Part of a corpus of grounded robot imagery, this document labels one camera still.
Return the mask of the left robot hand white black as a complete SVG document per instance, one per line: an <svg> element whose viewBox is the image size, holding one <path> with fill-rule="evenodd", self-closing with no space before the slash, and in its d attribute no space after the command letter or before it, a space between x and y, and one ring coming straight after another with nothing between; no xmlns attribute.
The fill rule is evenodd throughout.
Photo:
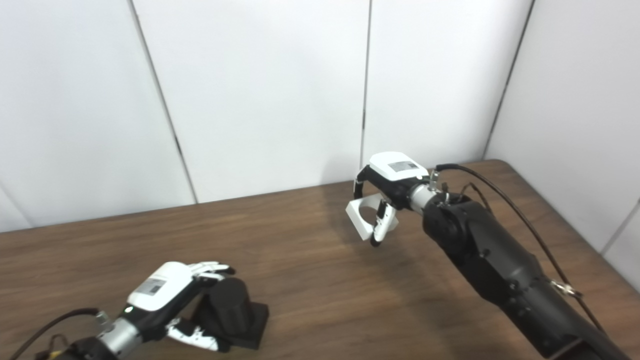
<svg viewBox="0 0 640 360"><path fill-rule="evenodd" d="M121 316L135 328L143 344L169 337L188 346L228 353L229 341L215 337L180 313L204 291L235 273L230 265L215 260L165 262L131 292Z"/></svg>

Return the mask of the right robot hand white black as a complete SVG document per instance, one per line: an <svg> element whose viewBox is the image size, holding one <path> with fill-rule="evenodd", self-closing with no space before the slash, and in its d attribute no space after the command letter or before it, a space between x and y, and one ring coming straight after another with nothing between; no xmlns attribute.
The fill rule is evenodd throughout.
<svg viewBox="0 0 640 360"><path fill-rule="evenodd" d="M359 237L377 248L398 225L397 212L424 214L437 182L436 172L402 152L375 153L357 174L345 210Z"/></svg>

